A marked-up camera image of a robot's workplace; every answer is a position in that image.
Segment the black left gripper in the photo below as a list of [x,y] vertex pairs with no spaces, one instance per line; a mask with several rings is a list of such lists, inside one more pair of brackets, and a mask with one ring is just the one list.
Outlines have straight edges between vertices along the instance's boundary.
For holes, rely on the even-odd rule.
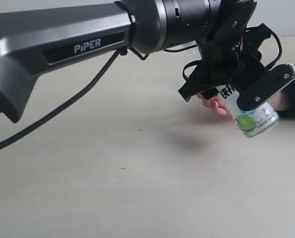
[[258,51],[268,38],[266,27],[247,28],[256,5],[254,0],[189,1],[187,15],[200,18],[196,43],[201,56],[191,62],[194,69],[189,75],[190,67],[183,68],[185,83],[178,93],[186,102],[228,83],[244,90],[268,71]]

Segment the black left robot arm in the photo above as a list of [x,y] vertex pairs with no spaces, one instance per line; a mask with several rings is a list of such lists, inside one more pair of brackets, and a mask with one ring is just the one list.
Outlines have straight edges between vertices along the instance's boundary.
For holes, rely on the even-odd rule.
[[112,52],[93,80],[71,99],[21,132],[18,141],[72,105],[113,61],[132,51],[141,59],[196,42],[202,79],[188,95],[211,95],[236,72],[254,0],[117,0],[112,3],[0,13],[0,114],[18,122],[37,79],[48,72]]

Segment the person's open hand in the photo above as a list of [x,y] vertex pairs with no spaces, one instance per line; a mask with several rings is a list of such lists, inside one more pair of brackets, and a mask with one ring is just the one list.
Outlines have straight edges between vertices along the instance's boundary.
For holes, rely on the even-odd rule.
[[[220,100],[219,97],[213,97],[209,100],[205,99],[201,94],[197,94],[197,97],[202,100],[205,107],[211,109],[216,115],[229,119],[232,118],[229,109],[225,106],[225,104]],[[283,92],[277,93],[268,101],[268,103],[276,111],[287,111],[290,107],[289,99]]]

